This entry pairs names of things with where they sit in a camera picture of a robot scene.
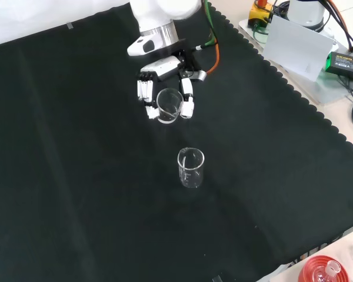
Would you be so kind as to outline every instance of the black fabric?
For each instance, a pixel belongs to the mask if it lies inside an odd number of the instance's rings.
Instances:
[[[170,126],[137,101],[129,5],[0,46],[0,281],[255,281],[353,225],[352,145],[213,20],[221,63]],[[177,29],[209,35],[202,13]]]

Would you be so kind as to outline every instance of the glass bottle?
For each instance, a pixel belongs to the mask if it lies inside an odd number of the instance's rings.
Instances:
[[[319,266],[312,274],[313,282],[336,282],[341,266],[337,261],[331,260],[327,266]]]

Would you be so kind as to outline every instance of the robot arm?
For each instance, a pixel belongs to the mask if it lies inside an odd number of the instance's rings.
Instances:
[[[141,69],[138,99],[144,104],[150,119],[159,115],[156,105],[157,82],[171,76],[179,77],[179,91],[184,97],[181,117],[189,119],[194,112],[192,81],[204,81],[207,74],[194,59],[186,40],[179,40],[174,19],[187,19],[201,7],[201,0],[131,0],[131,8],[139,23],[141,36],[128,48],[130,56],[161,52],[164,58]]]

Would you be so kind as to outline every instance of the red object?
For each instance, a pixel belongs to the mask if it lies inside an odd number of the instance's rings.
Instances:
[[[312,274],[314,270],[317,269],[317,267],[319,266],[326,266],[330,260],[335,259],[327,256],[316,256],[309,259],[299,274],[298,282],[312,282]],[[347,271],[344,269],[344,266],[342,266],[341,263],[339,264],[341,266],[341,271],[339,274],[337,274],[337,282],[349,282],[349,276]]]
[[[258,6],[261,8],[265,8],[267,3],[268,3],[267,0],[258,0]]]

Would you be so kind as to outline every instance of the clear glass beaker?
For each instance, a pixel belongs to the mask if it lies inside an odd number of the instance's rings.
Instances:
[[[179,178],[183,186],[197,188],[201,185],[204,172],[204,154],[195,148],[184,148],[179,152]]]
[[[158,120],[161,123],[174,122],[181,113],[183,96],[174,88],[166,88],[157,95]]]

